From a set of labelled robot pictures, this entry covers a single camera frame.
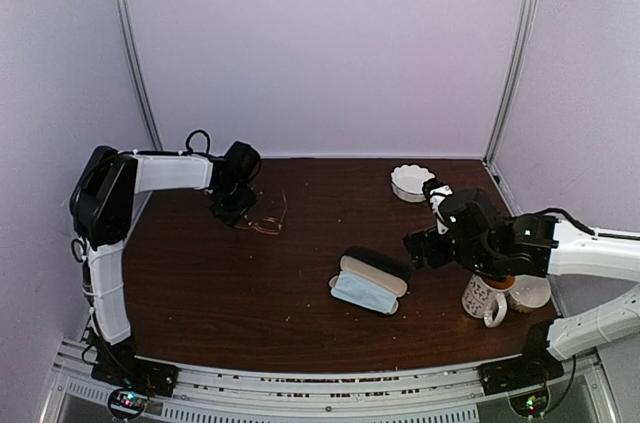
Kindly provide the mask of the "light blue cloth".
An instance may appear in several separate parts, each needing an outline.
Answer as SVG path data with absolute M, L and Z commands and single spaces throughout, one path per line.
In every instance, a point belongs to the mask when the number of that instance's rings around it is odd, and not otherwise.
M 334 298 L 385 315 L 397 308 L 397 297 L 389 290 L 353 273 L 342 271 L 330 280 Z

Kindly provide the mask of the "black woven glasses case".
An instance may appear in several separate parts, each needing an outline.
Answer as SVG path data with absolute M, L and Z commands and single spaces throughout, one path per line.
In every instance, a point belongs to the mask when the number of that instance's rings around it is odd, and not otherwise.
M 383 315 L 395 314 L 408 290 L 400 277 L 351 256 L 341 258 L 329 287 L 332 297 Z

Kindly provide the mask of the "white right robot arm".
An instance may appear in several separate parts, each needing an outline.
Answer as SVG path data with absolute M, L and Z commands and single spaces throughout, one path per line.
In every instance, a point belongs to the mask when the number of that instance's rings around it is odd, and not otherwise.
M 415 267 L 455 262 L 479 277 L 588 275 L 639 280 L 639 236 L 591 228 L 560 208 L 503 216 L 481 189 L 452 191 L 426 185 L 435 226 L 407 234 L 403 243 Z M 551 357 L 574 355 L 639 331 L 639 289 L 573 317 L 532 327 L 513 362 L 519 383 L 535 383 Z

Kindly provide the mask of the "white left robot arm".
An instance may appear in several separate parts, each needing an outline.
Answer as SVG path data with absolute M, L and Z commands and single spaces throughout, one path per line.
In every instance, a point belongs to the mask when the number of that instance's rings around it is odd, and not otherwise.
M 118 151 L 98 146 L 83 170 L 70 200 L 77 239 L 85 245 L 85 295 L 92 324 L 106 343 L 132 335 L 126 313 L 122 256 L 132 228 L 138 194 L 191 189 L 205 192 L 213 215 L 235 226 L 256 203 L 250 183 L 261 156 L 236 141 L 222 156 L 187 148 L 177 152 Z

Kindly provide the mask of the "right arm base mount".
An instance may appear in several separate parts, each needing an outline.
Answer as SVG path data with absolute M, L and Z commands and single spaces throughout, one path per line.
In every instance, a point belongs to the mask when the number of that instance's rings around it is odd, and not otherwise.
M 511 409 L 528 421 L 544 419 L 566 398 L 573 385 L 577 359 L 573 356 L 568 383 L 563 393 L 552 400 L 549 383 L 564 375 L 563 363 L 549 352 L 549 329 L 553 320 L 533 325 L 521 354 L 478 367 L 479 380 L 486 396 L 508 393 Z

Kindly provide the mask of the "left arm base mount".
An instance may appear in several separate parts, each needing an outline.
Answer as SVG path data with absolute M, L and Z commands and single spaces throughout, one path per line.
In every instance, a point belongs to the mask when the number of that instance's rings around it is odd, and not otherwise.
M 111 345 L 90 329 L 87 348 L 81 355 L 83 362 L 89 349 L 96 350 L 91 378 L 113 387 L 106 406 L 116 420 L 130 422 L 145 412 L 154 397 L 173 395 L 179 368 L 138 358 L 132 338 Z

